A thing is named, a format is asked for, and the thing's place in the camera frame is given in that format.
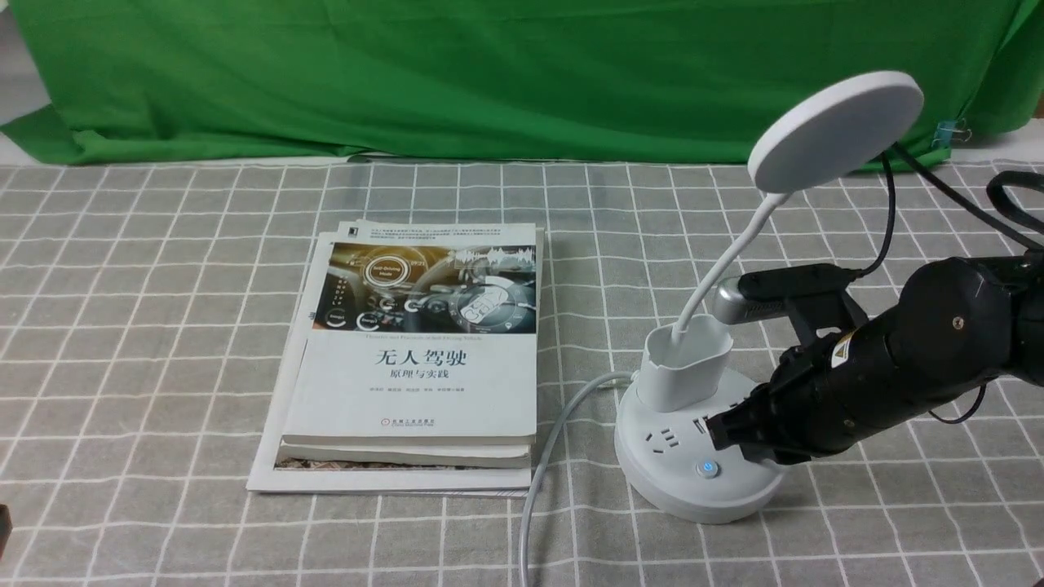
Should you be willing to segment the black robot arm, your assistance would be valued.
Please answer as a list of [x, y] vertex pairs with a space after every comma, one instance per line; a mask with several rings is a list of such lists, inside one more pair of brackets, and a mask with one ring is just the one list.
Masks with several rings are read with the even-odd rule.
[[847, 294], [851, 272], [817, 264], [727, 281], [727, 324], [787, 316], [798, 345], [767, 382], [709, 416], [716, 450], [789, 466], [830, 457], [951, 404], [1001, 376], [1042, 384], [1042, 257], [947, 258], [914, 272], [870, 319]]

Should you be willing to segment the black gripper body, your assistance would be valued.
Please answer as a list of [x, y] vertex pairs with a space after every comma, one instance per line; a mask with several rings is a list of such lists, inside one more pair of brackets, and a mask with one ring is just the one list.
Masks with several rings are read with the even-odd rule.
[[835, 456], [991, 378], [989, 365], [941, 341], [911, 341], [899, 316], [875, 316], [846, 337], [785, 354], [754, 390], [754, 453], [782, 465]]

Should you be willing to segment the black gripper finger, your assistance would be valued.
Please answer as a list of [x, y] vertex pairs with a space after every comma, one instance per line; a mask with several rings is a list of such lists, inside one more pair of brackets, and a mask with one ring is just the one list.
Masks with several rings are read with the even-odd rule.
[[745, 450], [775, 451], [786, 448], [785, 435], [776, 423], [767, 401], [743, 401], [706, 419], [707, 431], [717, 450], [741, 447]]

